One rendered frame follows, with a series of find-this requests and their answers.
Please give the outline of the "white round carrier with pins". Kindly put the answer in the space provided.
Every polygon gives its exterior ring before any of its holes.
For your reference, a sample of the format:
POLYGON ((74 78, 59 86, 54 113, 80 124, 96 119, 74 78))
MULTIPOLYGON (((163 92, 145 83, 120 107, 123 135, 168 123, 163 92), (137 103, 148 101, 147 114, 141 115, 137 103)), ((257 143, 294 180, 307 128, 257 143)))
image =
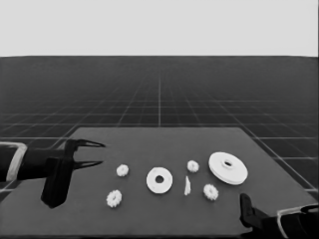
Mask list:
POLYGON ((167 193, 173 183, 173 177, 170 171, 164 167, 154 167, 147 175, 147 187, 155 194, 167 193))

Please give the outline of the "large thick white disc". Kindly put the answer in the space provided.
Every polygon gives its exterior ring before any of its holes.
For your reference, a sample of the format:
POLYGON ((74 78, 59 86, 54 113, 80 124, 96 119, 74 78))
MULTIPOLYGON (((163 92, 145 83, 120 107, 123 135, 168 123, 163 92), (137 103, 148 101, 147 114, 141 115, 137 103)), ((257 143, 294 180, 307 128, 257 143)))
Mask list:
POLYGON ((230 185, 240 185, 248 177, 245 164, 231 153, 214 152, 208 159, 208 167, 214 176, 230 185))

